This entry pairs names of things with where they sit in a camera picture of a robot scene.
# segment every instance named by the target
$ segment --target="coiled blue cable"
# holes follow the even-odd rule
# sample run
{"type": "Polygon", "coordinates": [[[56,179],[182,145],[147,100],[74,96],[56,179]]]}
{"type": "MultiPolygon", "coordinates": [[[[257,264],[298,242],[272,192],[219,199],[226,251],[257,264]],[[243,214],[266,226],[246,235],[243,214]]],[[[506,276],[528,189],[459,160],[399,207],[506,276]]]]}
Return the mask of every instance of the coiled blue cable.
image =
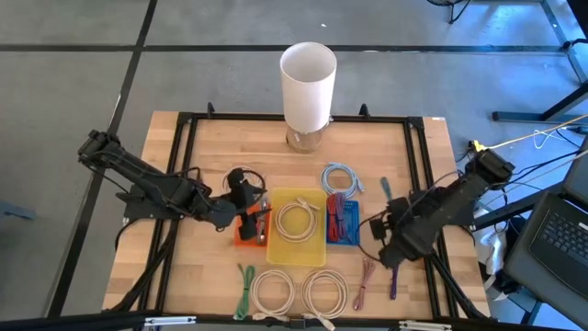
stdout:
{"type": "Polygon", "coordinates": [[[359,177],[356,175],[356,172],[353,171],[353,169],[349,166],[337,162],[329,162],[329,165],[324,168],[324,170],[321,173],[321,185],[322,189],[324,189],[324,191],[328,194],[334,194],[337,192],[343,193],[347,200],[351,199],[351,197],[353,197],[353,195],[356,194],[357,191],[364,191],[364,185],[361,183],[361,180],[359,180],[359,177]],[[329,175],[333,170],[345,171],[349,175],[349,177],[351,177],[351,186],[346,189],[331,188],[331,186],[329,186],[329,175]]]}

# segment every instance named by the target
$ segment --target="gray floor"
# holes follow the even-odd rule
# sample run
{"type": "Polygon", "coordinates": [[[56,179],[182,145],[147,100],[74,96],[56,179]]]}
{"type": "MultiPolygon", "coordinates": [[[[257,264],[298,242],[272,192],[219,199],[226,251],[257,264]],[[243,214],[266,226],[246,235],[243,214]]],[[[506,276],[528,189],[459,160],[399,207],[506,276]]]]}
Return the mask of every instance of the gray floor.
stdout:
{"type": "MultiPolygon", "coordinates": [[[[549,2],[566,34],[581,37],[565,0],[549,2]]],[[[147,5],[147,0],[4,0],[0,43],[134,43],[147,5]]],[[[474,2],[453,26],[446,23],[447,14],[425,0],[168,0],[157,6],[147,43],[559,45],[537,4],[474,2]]],[[[576,51],[588,71],[588,48],[576,51]]],[[[568,60],[555,55],[336,55],[333,113],[355,114],[367,103],[377,115],[446,117],[455,154],[463,153],[471,139],[493,144],[547,128],[496,123],[490,113],[543,111],[578,87],[568,60]]],[[[278,57],[261,52],[143,54],[121,140],[139,153],[154,110],[202,111],[211,101],[218,111],[279,112],[278,57]]],[[[89,178],[75,152],[90,129],[107,127],[129,59],[127,53],[0,52],[0,200],[32,208],[39,216],[0,221],[0,319],[43,314],[89,178]]],[[[541,150],[524,141],[500,153],[523,167],[570,151],[570,144],[550,140],[541,150]]],[[[545,187],[563,174],[565,168],[535,185],[545,187]]],[[[115,191],[106,184],[100,193],[67,314],[101,307],[123,209],[115,191]]],[[[520,188],[509,198],[531,192],[520,188]]],[[[483,198],[491,199],[492,194],[483,198]]],[[[492,305],[492,313],[505,321],[520,320],[516,309],[492,305]]],[[[559,321],[547,320],[547,325],[559,321]]]]}

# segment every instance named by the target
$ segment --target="white paper cup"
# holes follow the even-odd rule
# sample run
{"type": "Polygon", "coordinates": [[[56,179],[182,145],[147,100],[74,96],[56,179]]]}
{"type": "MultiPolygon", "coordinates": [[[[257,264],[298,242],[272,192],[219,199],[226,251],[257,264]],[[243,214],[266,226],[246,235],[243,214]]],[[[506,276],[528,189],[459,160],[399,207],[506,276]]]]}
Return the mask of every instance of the white paper cup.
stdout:
{"type": "Polygon", "coordinates": [[[337,70],[334,53],[320,43],[302,42],[284,51],[279,67],[288,126],[301,135],[324,128],[331,116],[337,70]]]}

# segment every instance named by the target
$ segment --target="yellow plastic bin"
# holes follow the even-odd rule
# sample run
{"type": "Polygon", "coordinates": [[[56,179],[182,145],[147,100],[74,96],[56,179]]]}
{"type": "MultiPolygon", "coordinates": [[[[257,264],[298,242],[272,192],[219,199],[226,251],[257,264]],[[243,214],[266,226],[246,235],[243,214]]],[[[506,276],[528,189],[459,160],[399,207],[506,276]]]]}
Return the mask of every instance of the yellow plastic bin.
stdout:
{"type": "MultiPolygon", "coordinates": [[[[315,188],[274,188],[271,194],[272,223],[269,227],[266,260],[271,264],[322,267],[326,263],[326,201],[327,195],[315,188]],[[279,210],[300,197],[319,208],[316,211],[317,227],[305,242],[291,243],[277,231],[279,210]]],[[[308,213],[300,208],[287,211],[282,220],[286,231],[301,234],[309,224],[308,213]]]]}

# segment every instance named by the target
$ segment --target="laptop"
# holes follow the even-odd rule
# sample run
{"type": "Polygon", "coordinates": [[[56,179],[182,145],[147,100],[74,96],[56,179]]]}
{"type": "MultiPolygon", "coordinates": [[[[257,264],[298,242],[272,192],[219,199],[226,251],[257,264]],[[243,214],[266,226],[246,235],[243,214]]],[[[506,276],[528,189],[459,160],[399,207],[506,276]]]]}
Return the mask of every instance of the laptop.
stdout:
{"type": "MultiPolygon", "coordinates": [[[[582,150],[588,149],[588,138],[582,150]]],[[[563,194],[544,192],[504,263],[504,272],[588,329],[588,156],[575,160],[563,194]]]]}

